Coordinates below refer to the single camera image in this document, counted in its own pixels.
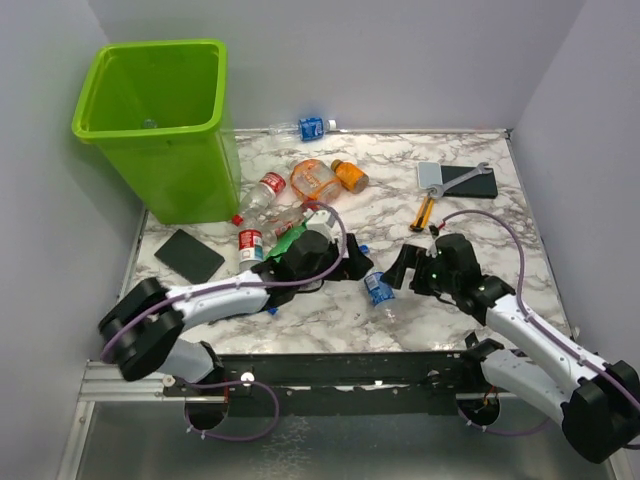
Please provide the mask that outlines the blue label bottle front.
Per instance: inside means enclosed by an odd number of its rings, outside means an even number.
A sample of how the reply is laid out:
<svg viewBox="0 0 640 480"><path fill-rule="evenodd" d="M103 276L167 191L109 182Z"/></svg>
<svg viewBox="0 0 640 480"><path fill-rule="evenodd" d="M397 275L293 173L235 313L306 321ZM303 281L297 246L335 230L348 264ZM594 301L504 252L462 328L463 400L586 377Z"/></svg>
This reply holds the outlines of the blue label bottle front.
<svg viewBox="0 0 640 480"><path fill-rule="evenodd" d="M373 309L381 322L386 325L395 324L398 317L396 315L396 297L393 289L382 281L383 271L381 265L369 247L366 245L361 246L360 251L373 262L373 266L363 278Z"/></svg>

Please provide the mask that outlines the green plastic bottle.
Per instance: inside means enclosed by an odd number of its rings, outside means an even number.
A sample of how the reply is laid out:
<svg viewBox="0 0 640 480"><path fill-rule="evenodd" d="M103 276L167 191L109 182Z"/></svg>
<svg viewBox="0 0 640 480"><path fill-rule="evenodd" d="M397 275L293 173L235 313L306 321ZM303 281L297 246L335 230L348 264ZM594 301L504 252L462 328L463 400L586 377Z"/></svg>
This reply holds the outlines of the green plastic bottle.
<svg viewBox="0 0 640 480"><path fill-rule="evenodd" d="M292 227L287 230L276 242L275 246L269 251L265 259L276 258L283 255L289 247L307 230L305 224Z"/></svg>

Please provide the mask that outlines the orange juice bottle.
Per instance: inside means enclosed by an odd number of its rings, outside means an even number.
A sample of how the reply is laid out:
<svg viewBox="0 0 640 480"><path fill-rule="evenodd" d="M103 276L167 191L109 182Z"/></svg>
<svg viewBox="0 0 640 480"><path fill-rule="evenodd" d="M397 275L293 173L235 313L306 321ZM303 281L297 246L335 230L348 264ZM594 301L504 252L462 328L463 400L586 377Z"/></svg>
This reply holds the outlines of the orange juice bottle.
<svg viewBox="0 0 640 480"><path fill-rule="evenodd" d="M331 170L342 185L353 194L361 193L369 185L369 176L351 162L336 159L331 163Z"/></svg>

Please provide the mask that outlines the crushed orange label bottle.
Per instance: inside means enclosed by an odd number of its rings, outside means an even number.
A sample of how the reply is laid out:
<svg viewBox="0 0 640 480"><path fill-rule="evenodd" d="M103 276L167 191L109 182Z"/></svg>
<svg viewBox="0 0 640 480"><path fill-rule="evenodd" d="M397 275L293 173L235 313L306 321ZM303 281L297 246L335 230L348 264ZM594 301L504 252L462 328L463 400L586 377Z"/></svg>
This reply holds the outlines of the crushed orange label bottle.
<svg viewBox="0 0 640 480"><path fill-rule="evenodd" d="M342 193L336 174L318 159L293 160L289 163L290 187L303 202L319 201L330 204Z"/></svg>

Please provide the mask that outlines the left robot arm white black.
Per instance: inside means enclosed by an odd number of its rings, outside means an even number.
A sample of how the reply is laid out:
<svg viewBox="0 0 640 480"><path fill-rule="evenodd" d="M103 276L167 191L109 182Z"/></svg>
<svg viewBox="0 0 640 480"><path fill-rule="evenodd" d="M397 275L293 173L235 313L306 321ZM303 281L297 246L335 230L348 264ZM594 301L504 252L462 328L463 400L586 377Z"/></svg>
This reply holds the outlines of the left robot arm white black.
<svg viewBox="0 0 640 480"><path fill-rule="evenodd" d="M330 241L307 230L285 252L232 278L172 288L147 278L100 321L101 358L129 382L161 373L210 394L224 379L222 363L209 343L186 341L183 332L280 307L324 281L361 280L372 266L353 234Z"/></svg>

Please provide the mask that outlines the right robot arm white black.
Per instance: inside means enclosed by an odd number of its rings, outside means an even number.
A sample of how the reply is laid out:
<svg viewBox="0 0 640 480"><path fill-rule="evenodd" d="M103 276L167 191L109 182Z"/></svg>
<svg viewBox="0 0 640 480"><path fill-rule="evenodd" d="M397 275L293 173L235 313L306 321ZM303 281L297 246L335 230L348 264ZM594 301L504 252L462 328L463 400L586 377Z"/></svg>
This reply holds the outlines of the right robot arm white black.
<svg viewBox="0 0 640 480"><path fill-rule="evenodd" d="M585 460L601 463L639 435L639 375L628 363L610 363L579 346L518 299L505 281L482 272L462 234L437 238L431 248L405 244L382 280L393 289L413 270L410 289L448 295L456 307L513 343L517 356L496 342L467 350L461 383L481 391L491 384L544 413Z"/></svg>

